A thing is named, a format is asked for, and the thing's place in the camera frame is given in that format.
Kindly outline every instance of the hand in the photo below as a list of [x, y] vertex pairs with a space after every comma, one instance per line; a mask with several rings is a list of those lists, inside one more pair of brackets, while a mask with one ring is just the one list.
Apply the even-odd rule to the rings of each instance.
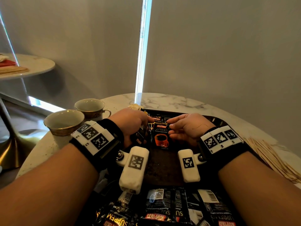
[[108, 117], [108, 119], [113, 121], [123, 132], [124, 147], [131, 145], [130, 135], [136, 133], [141, 124], [147, 127], [148, 121], [154, 122], [154, 119], [149, 117], [145, 112], [130, 108], [122, 109]]
[[166, 122], [171, 124], [169, 126], [171, 130], [168, 134], [173, 140], [184, 140], [194, 146], [207, 130], [215, 127], [214, 124], [198, 113], [182, 114]]

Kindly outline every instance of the forearm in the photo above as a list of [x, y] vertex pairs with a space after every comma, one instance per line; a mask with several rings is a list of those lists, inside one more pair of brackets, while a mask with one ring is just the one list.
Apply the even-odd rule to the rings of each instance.
[[74, 223], [98, 177], [98, 172], [85, 156], [68, 144], [49, 160], [0, 190], [1, 223]]
[[247, 225], [300, 224], [301, 191], [250, 152], [232, 160], [218, 175]]

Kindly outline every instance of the coffee cup illustration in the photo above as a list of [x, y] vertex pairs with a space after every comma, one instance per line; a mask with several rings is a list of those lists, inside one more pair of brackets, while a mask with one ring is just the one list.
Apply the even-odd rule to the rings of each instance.
[[165, 134], [157, 134], [155, 135], [156, 145], [159, 147], [168, 147], [169, 142], [167, 140], [167, 135]]

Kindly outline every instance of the white wall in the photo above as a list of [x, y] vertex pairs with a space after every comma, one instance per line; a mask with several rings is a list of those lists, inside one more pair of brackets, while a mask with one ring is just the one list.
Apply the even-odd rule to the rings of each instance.
[[54, 71], [24, 78], [29, 95], [63, 108], [135, 91], [142, 0], [0, 0], [16, 53]]
[[301, 0], [153, 0], [144, 92], [243, 118], [301, 156]]

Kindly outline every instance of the metal screw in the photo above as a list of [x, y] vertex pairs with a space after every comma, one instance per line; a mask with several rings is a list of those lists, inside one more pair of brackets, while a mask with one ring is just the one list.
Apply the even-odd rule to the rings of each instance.
[[116, 157], [116, 160], [117, 160], [117, 161], [121, 161], [121, 160], [123, 160], [123, 158], [124, 158], [124, 154], [123, 154], [122, 152], [118, 152], [118, 155], [117, 155], [117, 157]]
[[203, 157], [201, 154], [199, 154], [199, 155], [198, 155], [198, 160], [199, 160], [200, 162], [202, 162], [202, 161], [204, 160], [204, 157]]

